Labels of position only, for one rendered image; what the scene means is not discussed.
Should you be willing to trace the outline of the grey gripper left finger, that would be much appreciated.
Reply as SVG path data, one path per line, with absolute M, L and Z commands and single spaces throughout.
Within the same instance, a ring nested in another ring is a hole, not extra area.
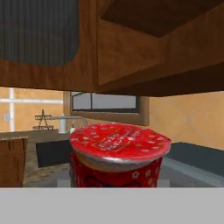
M 57 180 L 57 187 L 70 187 L 71 181 L 68 179 L 58 179 Z

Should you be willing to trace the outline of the red yogurt cup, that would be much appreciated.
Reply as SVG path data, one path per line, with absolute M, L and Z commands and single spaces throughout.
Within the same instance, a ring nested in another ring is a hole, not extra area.
M 152 129 L 97 123 L 70 134 L 74 187 L 156 187 L 172 140 Z

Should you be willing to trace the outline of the wooden base cabinet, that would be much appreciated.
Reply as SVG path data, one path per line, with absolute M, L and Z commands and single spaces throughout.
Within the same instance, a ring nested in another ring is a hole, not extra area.
M 0 187 L 21 187 L 28 137 L 0 139 Z

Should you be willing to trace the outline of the wooden cabinet door, dark panel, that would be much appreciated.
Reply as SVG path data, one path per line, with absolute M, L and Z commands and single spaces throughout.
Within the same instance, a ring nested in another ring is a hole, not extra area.
M 0 0 L 0 87 L 97 89 L 96 0 Z

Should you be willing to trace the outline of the black sink basin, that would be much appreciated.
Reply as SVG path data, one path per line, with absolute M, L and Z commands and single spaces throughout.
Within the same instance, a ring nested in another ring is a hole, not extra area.
M 72 150 L 68 140 L 36 143 L 38 167 L 67 164 Z

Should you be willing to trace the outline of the silver sink tap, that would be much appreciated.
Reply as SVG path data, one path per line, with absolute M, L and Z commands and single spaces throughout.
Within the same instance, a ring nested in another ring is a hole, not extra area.
M 61 116 L 52 116 L 51 120 L 58 120 L 59 121 L 59 133 L 60 134 L 66 134 L 66 133 L 70 133 L 70 128 L 67 127 L 67 121 L 71 120 L 73 123 L 72 125 L 74 125 L 74 121 L 75 120 L 82 120 L 83 124 L 85 126 L 88 125 L 87 120 L 82 117 L 82 116 L 74 116 L 74 115 L 61 115 Z

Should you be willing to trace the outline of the wood-framed window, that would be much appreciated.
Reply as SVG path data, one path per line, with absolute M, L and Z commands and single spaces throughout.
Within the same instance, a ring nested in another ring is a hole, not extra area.
M 148 126 L 149 98 L 131 95 L 63 93 L 66 116 L 82 116 L 89 121 L 104 121 Z

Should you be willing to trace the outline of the wooden wall cabinet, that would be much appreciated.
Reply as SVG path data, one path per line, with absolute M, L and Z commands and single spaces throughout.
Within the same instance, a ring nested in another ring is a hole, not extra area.
M 224 90 L 224 0 L 97 0 L 98 91 Z

